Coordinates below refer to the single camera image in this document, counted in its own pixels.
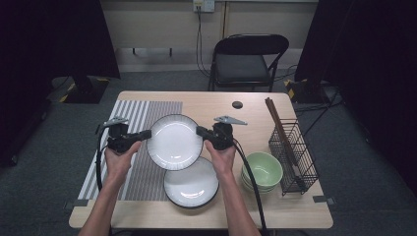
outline black curtain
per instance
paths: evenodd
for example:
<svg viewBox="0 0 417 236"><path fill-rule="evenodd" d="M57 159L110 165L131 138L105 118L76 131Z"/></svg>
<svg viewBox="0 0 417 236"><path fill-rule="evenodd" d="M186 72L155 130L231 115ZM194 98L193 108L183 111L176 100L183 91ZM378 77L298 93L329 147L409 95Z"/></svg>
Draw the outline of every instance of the black curtain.
<svg viewBox="0 0 417 236"><path fill-rule="evenodd" d="M320 0L297 74L340 88L371 145L417 195L416 26L412 0Z"/></svg>
<svg viewBox="0 0 417 236"><path fill-rule="evenodd" d="M99 0L3 0L0 35L0 160L28 137L52 79L120 78Z"/></svg>

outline stacked green bowls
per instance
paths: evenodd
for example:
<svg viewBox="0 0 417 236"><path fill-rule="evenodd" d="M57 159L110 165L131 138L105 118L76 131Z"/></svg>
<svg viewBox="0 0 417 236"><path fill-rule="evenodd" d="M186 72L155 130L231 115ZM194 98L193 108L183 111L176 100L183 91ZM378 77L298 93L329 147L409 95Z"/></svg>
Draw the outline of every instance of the stacked green bowls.
<svg viewBox="0 0 417 236"><path fill-rule="evenodd" d="M261 151L249 154L246 159L254 174L259 192L264 194L272 191L282 178L281 163L273 155ZM243 185L247 189L254 191L245 165L242 167L241 177Z"/></svg>

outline striped placemat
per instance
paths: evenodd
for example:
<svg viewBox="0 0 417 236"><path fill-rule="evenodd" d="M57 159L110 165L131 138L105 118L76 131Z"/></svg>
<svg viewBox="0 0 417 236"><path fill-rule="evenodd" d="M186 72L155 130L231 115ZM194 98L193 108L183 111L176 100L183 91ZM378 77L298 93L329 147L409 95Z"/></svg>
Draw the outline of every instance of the striped placemat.
<svg viewBox="0 0 417 236"><path fill-rule="evenodd" d="M121 116L129 120L128 133L138 133L148 130L159 118L169 114L181 114L182 102L180 101L138 101L117 100L111 112L110 118ZM106 145L108 129L101 139L101 146ZM94 200L98 195L95 178L94 155L89 172L80 191L79 200ZM165 170L157 166L149 157L146 141L138 153L132 158L132 168L129 170L125 184L119 192L120 201L168 201L163 190L163 176ZM105 181L107 166L104 155L101 157L101 179Z"/></svg>

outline electrical outlet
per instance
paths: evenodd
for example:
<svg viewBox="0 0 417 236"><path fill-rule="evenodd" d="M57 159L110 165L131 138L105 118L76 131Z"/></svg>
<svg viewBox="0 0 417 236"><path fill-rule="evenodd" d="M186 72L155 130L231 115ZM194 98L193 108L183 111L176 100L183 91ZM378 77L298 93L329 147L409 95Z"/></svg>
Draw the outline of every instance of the electrical outlet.
<svg viewBox="0 0 417 236"><path fill-rule="evenodd" d="M200 12L202 12L204 5L205 5L204 0L193 0L193 11L198 12L198 8L200 7Z"/></svg>
<svg viewBox="0 0 417 236"><path fill-rule="evenodd" d="M193 11L198 12L199 7L202 13L212 13L214 12L214 0L193 0Z"/></svg>
<svg viewBox="0 0 417 236"><path fill-rule="evenodd" d="M205 0L205 12L214 12L214 0Z"/></svg>

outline person's hand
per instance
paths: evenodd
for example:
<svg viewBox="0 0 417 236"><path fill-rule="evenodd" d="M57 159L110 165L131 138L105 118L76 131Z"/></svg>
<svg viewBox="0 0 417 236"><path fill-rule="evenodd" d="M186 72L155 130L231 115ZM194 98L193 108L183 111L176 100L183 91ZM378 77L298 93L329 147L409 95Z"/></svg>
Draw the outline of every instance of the person's hand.
<svg viewBox="0 0 417 236"><path fill-rule="evenodd" d="M208 140L205 140L205 146L211 155L211 162L215 173L217 174L217 178L221 179L227 175L233 175L233 162L236 148L232 146L225 150L217 150Z"/></svg>
<svg viewBox="0 0 417 236"><path fill-rule="evenodd" d="M104 154L108 172L106 183L110 181L117 187L122 186L131 167L132 156L138 151L141 144L142 142L135 142L125 153L121 155L110 148L105 150Z"/></svg>

